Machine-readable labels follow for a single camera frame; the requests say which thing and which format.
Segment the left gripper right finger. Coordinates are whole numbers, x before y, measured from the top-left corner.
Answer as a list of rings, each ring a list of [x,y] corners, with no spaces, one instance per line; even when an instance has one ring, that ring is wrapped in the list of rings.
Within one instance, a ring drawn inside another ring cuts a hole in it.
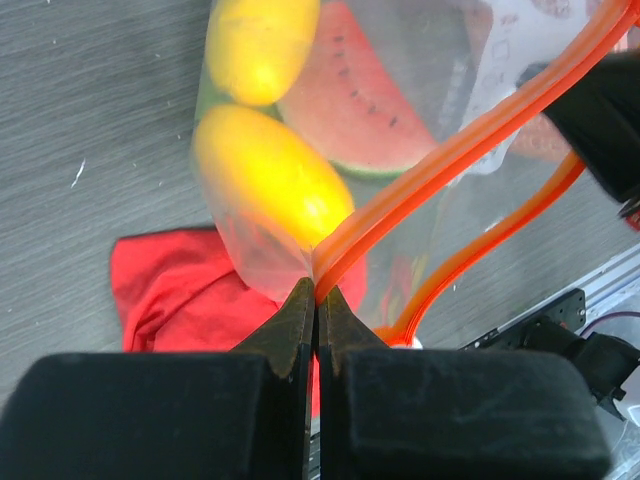
[[[333,289],[319,304],[325,479],[601,479],[582,376],[530,351],[385,345]]]

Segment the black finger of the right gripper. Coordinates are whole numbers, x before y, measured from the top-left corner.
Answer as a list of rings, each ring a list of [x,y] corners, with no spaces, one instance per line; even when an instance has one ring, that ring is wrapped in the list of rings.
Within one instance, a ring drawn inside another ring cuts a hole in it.
[[[639,53],[610,54],[544,109],[603,190],[639,216]]]

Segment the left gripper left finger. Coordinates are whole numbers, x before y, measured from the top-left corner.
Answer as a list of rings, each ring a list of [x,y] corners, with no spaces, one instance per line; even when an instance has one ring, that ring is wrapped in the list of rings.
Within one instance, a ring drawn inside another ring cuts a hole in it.
[[[1,416],[5,479],[304,479],[311,280],[228,352],[60,353]]]

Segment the clear zip bag orange zipper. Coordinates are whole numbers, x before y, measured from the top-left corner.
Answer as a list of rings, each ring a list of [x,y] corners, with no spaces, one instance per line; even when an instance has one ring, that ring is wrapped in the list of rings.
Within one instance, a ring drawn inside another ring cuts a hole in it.
[[[454,346],[631,245],[543,113],[635,1],[216,1],[192,157],[241,279]]]

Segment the orange mango toy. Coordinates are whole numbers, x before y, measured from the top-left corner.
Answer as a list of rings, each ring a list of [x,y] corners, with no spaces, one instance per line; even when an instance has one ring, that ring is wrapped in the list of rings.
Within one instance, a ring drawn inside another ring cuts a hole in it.
[[[194,132],[193,153],[221,204],[304,249],[315,248],[355,210],[328,160],[260,111],[212,107]]]

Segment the watermelon slice toy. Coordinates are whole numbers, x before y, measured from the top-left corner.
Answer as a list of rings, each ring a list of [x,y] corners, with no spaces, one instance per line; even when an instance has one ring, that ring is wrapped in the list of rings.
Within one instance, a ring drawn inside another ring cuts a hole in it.
[[[401,174],[438,146],[343,1],[321,6],[308,59],[277,108],[319,154],[357,174]]]

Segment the yellow lemon toy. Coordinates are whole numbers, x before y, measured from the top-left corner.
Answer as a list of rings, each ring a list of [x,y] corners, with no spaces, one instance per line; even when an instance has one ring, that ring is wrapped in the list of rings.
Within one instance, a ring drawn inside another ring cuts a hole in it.
[[[205,42],[213,84],[241,104],[279,101],[307,60],[320,7],[319,1],[218,1]]]

